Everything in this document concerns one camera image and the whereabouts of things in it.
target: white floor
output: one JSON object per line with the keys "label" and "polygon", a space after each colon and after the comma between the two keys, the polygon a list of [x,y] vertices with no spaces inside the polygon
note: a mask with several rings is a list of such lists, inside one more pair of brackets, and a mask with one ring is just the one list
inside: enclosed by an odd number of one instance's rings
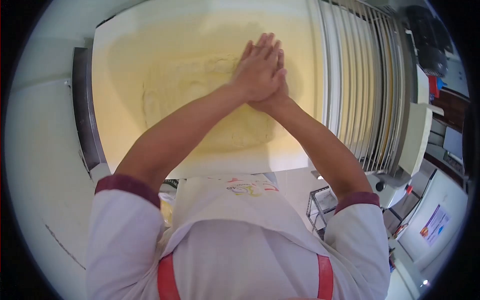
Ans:
{"label": "white floor", "polygon": [[311,171],[314,167],[275,172],[278,189],[284,194],[288,202],[297,211],[311,231],[312,225],[307,218],[307,205],[310,192],[327,186],[324,180],[318,180]]}

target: person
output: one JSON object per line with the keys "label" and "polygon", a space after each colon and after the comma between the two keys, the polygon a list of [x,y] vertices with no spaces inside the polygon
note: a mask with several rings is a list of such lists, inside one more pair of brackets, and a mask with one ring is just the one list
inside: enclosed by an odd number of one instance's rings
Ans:
{"label": "person", "polygon": [[[379,198],[353,154],[288,96],[284,55],[273,34],[249,41],[229,83],[148,129],[98,182],[90,299],[385,299],[390,269]],[[337,196],[324,241],[264,174],[181,180],[163,234],[164,179],[245,103],[298,140]]]}

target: forearm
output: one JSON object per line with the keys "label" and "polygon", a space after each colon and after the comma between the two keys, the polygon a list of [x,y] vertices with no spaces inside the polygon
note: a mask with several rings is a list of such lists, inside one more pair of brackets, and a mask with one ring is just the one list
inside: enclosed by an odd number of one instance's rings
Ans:
{"label": "forearm", "polygon": [[147,130],[115,173],[136,177],[158,191],[165,177],[222,118],[243,104],[241,91],[224,85],[176,110]]}
{"label": "forearm", "polygon": [[360,164],[350,150],[292,99],[282,99],[268,113],[302,145],[339,201],[351,192],[372,192]]}

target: wire shelf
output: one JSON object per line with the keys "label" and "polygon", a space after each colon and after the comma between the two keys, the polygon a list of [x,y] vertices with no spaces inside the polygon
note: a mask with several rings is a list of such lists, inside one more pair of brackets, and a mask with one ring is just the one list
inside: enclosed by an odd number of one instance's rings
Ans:
{"label": "wire shelf", "polygon": [[319,0],[325,124],[365,172],[390,172],[404,114],[404,58],[393,17],[358,0]]}

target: knob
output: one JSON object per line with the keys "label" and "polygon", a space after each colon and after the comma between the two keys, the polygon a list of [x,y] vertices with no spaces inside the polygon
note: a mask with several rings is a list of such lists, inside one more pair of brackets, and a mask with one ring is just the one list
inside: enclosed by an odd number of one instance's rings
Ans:
{"label": "knob", "polygon": [[375,189],[379,192],[383,191],[385,188],[385,182],[379,181],[377,184],[375,184]]}

